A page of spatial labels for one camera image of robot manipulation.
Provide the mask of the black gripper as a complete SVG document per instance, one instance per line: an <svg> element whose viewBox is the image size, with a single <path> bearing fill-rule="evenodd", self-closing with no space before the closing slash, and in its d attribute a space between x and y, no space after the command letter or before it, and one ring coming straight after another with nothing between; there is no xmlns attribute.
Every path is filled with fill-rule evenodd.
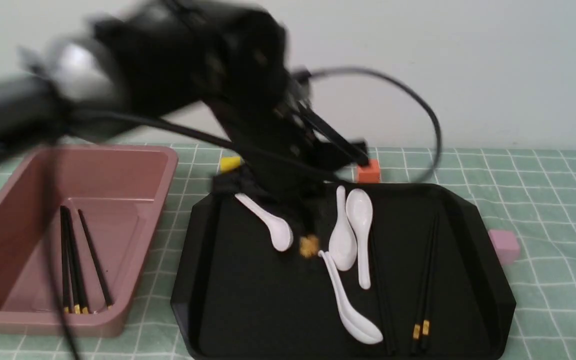
<svg viewBox="0 0 576 360"><path fill-rule="evenodd" d="M244 164L212 179L211 192L287 201L317 196L324 179L370 164L363 141L341 136L311 108L310 75L289 75L278 93L239 89L206 103Z"/></svg>

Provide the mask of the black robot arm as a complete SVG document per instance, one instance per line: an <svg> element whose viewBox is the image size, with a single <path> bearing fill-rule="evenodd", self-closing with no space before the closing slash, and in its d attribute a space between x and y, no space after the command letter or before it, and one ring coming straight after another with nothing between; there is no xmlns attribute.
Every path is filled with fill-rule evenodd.
<svg viewBox="0 0 576 360"><path fill-rule="evenodd" d="M286 48L286 28L252 4L147 0L100 17L41 57L25 51L26 72L0 80L0 163L62 136L107 141L146 125L238 153L274 198L308 194L369 160L309 108Z"/></svg>

